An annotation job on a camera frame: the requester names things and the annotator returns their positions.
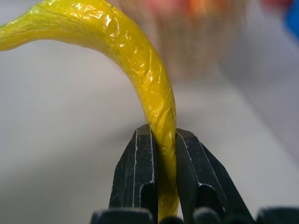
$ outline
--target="red object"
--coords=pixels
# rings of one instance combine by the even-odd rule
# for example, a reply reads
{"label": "red object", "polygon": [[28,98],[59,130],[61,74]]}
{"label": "red object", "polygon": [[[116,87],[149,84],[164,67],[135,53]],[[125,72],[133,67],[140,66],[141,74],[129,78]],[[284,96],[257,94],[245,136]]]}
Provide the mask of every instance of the red object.
{"label": "red object", "polygon": [[271,8],[288,8],[294,3],[294,0],[263,0],[266,7]]}

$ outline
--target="blue object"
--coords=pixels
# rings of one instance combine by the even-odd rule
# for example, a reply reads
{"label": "blue object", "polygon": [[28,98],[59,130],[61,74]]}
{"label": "blue object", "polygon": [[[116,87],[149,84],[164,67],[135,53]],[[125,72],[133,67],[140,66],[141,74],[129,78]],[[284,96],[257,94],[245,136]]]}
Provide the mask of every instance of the blue object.
{"label": "blue object", "polygon": [[295,0],[285,15],[287,29],[299,40],[299,0]]}

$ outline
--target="blurred background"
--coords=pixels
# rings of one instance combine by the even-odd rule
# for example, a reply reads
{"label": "blurred background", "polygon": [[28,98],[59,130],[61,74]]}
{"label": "blurred background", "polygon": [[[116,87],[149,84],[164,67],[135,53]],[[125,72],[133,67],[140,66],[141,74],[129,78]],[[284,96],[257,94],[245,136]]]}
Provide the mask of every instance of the blurred background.
{"label": "blurred background", "polygon": [[[37,2],[1,0],[0,23]],[[298,44],[252,1],[221,63],[173,86],[178,127],[221,161],[253,216],[299,205],[297,74]],[[37,41],[0,52],[0,77],[0,223],[88,223],[145,123],[126,75],[98,52]]]}

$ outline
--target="yellow plastic wrap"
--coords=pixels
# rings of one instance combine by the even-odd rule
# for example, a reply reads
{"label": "yellow plastic wrap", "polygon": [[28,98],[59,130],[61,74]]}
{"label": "yellow plastic wrap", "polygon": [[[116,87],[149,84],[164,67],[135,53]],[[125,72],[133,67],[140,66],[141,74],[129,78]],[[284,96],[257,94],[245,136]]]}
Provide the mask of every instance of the yellow plastic wrap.
{"label": "yellow plastic wrap", "polygon": [[0,27],[0,51],[47,39],[94,49],[131,80],[159,145],[159,220],[176,215],[176,107],[163,63],[141,29],[105,0],[44,0]]}

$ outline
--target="yellow tube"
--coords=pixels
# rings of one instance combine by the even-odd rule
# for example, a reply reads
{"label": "yellow tube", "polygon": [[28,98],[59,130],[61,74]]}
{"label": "yellow tube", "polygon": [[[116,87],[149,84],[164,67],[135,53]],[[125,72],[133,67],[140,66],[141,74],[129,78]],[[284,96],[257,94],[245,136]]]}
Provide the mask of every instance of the yellow tube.
{"label": "yellow tube", "polygon": [[40,39],[94,49],[124,70],[159,146],[159,220],[176,215],[175,101],[163,63],[141,29],[105,0],[44,0],[0,27],[0,51]]}

